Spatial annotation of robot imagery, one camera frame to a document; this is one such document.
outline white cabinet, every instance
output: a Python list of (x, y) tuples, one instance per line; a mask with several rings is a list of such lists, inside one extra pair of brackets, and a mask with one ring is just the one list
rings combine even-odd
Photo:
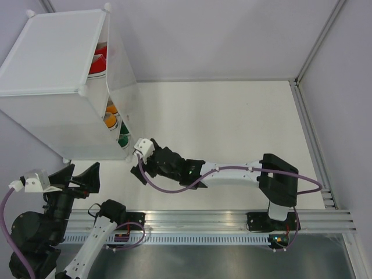
[[(138, 88), (107, 10), (31, 17), (0, 68), (0, 109), (66, 159), (124, 159), (142, 136)], [(88, 79), (107, 42), (106, 74)], [(109, 98), (131, 136), (103, 122)]]

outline white table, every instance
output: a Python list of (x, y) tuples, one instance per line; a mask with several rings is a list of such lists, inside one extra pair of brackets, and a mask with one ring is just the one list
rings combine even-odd
[[(273, 153), (316, 178), (305, 136), (287, 81), (182, 82), (139, 84), (145, 108), (145, 136), (184, 158), (216, 163), (245, 163)], [(74, 175), (95, 161), (72, 161)], [(130, 169), (137, 163), (100, 161), (101, 190), (75, 200), (73, 209), (117, 200), (130, 210), (267, 209), (257, 188), (216, 187), (163, 194), (142, 185)], [(179, 189), (164, 177), (153, 181)], [(314, 188), (300, 181), (299, 191)], [(298, 209), (324, 209), (321, 193), (298, 197)]]

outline gray floor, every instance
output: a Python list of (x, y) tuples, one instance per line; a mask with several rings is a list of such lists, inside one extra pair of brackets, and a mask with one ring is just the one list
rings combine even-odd
[[(62, 245), (59, 268), (78, 249)], [(336, 237), (299, 236), (288, 252), (255, 246), (150, 246), (113, 253), (102, 251), (89, 279), (349, 279), (343, 242)]]

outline green object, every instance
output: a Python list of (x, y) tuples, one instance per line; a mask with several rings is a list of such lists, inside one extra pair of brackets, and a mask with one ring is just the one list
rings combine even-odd
[(128, 136), (126, 135), (123, 135), (123, 134), (120, 134), (119, 135), (119, 139), (117, 140), (117, 142), (119, 143), (119, 145), (121, 146), (121, 148), (127, 148), (128, 145), (129, 145), (129, 139), (128, 139)]
[(120, 133), (123, 135), (130, 135), (127, 126), (124, 123), (121, 124)]

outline ventilation grille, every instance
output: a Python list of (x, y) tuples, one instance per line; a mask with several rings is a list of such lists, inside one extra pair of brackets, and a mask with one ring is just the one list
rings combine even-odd
[[(66, 233), (64, 244), (83, 244), (87, 233)], [(134, 244), (142, 237), (141, 233), (131, 233), (127, 242), (115, 241), (112, 234), (106, 244)], [(143, 244), (150, 245), (269, 245), (268, 234), (152, 234), (147, 235)]]

